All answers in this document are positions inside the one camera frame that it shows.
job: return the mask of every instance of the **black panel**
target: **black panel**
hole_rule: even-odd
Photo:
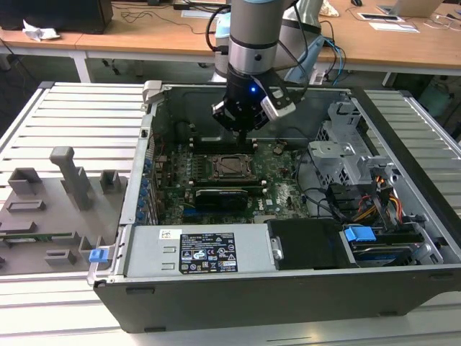
[[[335,220],[296,218],[270,220],[271,237],[277,236],[282,245],[283,259],[279,270],[339,269],[351,267]]]
[[[52,27],[58,31],[102,34],[112,19],[110,0],[2,0],[0,26],[4,30],[20,30],[22,20],[36,27]]]
[[[94,290],[123,330],[142,333],[400,316],[440,293],[459,289],[461,282],[460,270],[322,272],[286,278],[109,284]]]

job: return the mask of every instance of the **barcode sticker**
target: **barcode sticker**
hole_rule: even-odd
[[[159,239],[178,240],[181,237],[182,229],[161,229]]]

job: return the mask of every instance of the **sticker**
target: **sticker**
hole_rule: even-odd
[[[179,240],[182,229],[161,229],[158,238],[162,240]]]
[[[182,274],[238,272],[233,233],[180,234],[178,239],[181,239],[179,271]]]

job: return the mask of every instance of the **white paper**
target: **white paper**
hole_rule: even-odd
[[[33,25],[27,24],[25,20],[23,20],[22,23],[24,24],[24,29],[22,29],[22,32],[26,34],[28,38],[32,38],[38,42],[41,40],[60,38],[60,35],[58,35],[54,29],[40,29],[39,27],[34,27]]]
[[[403,24],[391,24],[391,23],[368,23],[375,30],[384,30],[384,31],[400,31],[400,32],[419,32],[415,27],[411,25]]]

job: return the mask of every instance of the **warning label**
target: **warning label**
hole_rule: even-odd
[[[182,274],[238,272],[233,233],[182,234],[179,271]]]

